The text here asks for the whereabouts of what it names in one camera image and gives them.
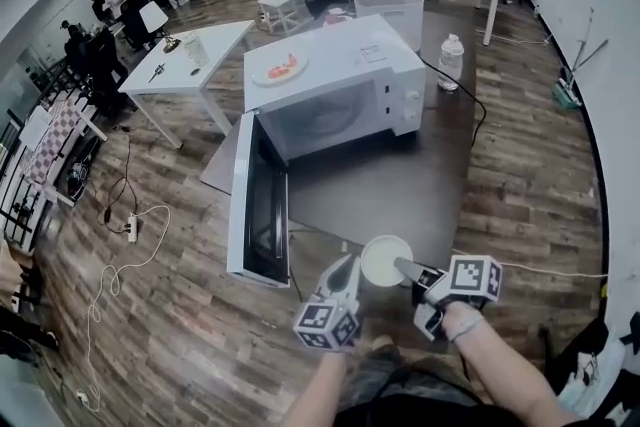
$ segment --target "wooden floor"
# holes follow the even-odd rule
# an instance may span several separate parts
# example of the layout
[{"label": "wooden floor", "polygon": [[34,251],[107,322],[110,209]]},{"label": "wooden floor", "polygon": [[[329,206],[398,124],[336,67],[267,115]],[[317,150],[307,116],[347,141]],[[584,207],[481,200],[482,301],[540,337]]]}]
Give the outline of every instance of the wooden floor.
[{"label": "wooden floor", "polygon": [[[257,14],[256,0],[192,0],[176,12],[170,30]],[[477,18],[481,30],[486,9]],[[521,41],[546,37],[531,9],[517,2],[500,5],[494,35]],[[258,29],[253,37],[256,45],[275,39]],[[478,34],[477,91],[489,114],[472,150],[455,248],[545,269],[599,273],[594,165],[580,114],[551,101],[560,65],[553,47],[496,38],[489,47],[481,42]],[[240,49],[209,87],[234,122],[243,107]],[[41,381],[69,425],[277,422],[317,361],[291,331],[296,293],[245,285],[226,275],[229,198],[198,180],[223,136],[188,97],[158,96],[155,108],[184,146],[174,150],[142,113],[125,116],[121,123],[131,133],[110,131],[93,167],[97,195],[90,188],[75,208],[52,209],[43,230],[37,248],[45,278],[41,314],[59,333],[61,351],[45,353]],[[154,261],[124,271],[117,298],[108,293],[111,274],[105,278],[98,302],[102,323],[91,326],[91,361],[102,391],[101,411],[93,415],[79,405],[75,392],[88,393],[90,384],[87,308],[101,269],[147,259],[165,221],[163,210],[145,216],[135,245],[98,221],[110,186],[124,172],[129,137],[138,211],[169,205],[171,226]],[[133,209],[130,194],[124,197],[114,207],[113,228]],[[292,244],[294,270],[306,295],[322,267],[319,252],[337,254],[339,241],[298,233]],[[511,345],[539,364],[538,327],[551,327],[561,348],[595,315],[598,287],[598,280],[510,268],[501,302],[486,315]],[[430,349],[408,322],[367,319],[366,339],[382,331],[391,331],[408,357]],[[456,360],[453,354],[441,357]]]}]

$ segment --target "white bottle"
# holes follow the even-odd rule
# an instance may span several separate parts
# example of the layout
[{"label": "white bottle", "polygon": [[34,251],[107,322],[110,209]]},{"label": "white bottle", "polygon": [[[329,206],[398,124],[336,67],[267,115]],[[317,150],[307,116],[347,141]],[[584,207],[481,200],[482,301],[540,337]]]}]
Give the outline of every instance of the white bottle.
[{"label": "white bottle", "polygon": [[[460,43],[458,36],[449,34],[449,38],[442,44],[442,53],[440,54],[438,69],[451,78],[460,80],[462,76],[463,54],[464,47],[462,43]],[[458,89],[458,84],[440,74],[438,74],[438,86],[448,92],[453,92]]]}]

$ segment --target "clear plastic bin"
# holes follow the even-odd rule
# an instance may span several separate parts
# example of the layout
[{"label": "clear plastic bin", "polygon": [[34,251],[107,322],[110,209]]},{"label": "clear plastic bin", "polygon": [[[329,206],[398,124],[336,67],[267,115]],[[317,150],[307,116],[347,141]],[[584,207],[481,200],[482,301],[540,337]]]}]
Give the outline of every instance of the clear plastic bin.
[{"label": "clear plastic bin", "polygon": [[379,14],[414,51],[422,45],[424,0],[354,0],[358,17]]}]

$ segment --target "plate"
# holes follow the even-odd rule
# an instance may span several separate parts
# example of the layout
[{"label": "plate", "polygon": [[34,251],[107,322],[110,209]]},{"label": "plate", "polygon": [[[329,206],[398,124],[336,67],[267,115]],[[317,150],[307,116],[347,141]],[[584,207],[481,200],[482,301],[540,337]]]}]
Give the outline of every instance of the plate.
[{"label": "plate", "polygon": [[392,287],[404,281],[404,274],[396,269],[396,258],[413,261],[413,252],[403,239],[395,235],[381,235],[362,250],[362,274],[379,287]]},{"label": "plate", "polygon": [[279,50],[266,56],[264,62],[268,63],[265,69],[254,73],[251,79],[258,86],[274,87],[300,75],[309,64],[309,57],[306,52],[299,50],[293,52]]}]

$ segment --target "white stool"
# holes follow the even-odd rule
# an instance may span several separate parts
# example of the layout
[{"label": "white stool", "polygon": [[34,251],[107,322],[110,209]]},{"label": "white stool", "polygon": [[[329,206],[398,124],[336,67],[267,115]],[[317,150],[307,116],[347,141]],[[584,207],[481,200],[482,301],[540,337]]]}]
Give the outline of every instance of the white stool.
[{"label": "white stool", "polygon": [[311,21],[311,17],[304,13],[304,0],[259,0],[258,4],[264,13],[269,32],[273,32],[276,25],[282,24],[284,33],[290,36]]}]

